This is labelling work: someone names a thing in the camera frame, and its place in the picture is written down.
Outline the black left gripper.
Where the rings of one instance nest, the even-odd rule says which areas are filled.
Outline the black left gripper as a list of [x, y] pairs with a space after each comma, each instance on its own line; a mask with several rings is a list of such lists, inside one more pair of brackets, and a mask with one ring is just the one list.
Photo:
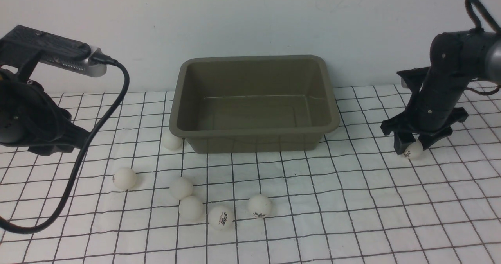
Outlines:
[[81, 149], [89, 131], [72, 123], [71, 114], [59, 107], [41, 85], [15, 79], [1, 70], [0, 144], [26, 147], [40, 156]]

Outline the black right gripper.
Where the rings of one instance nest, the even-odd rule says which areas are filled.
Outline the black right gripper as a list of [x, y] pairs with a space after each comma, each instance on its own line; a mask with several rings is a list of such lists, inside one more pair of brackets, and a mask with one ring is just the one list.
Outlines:
[[431, 67], [400, 70], [401, 77], [411, 91], [403, 112], [381, 123], [385, 136], [393, 133], [397, 155], [419, 141], [422, 150], [452, 134], [451, 125], [464, 122], [468, 113], [456, 104], [469, 84], [469, 77], [458, 73], [442, 74]]

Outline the black grey right arm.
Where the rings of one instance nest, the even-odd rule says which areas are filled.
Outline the black grey right arm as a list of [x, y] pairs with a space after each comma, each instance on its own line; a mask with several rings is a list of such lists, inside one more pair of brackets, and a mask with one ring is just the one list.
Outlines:
[[429, 67], [397, 72], [411, 97], [402, 113], [381, 123], [381, 130], [393, 134], [398, 155], [415, 142], [428, 149], [468, 118], [456, 104], [470, 82], [500, 84], [500, 35], [474, 30], [439, 34], [431, 43], [430, 61]]

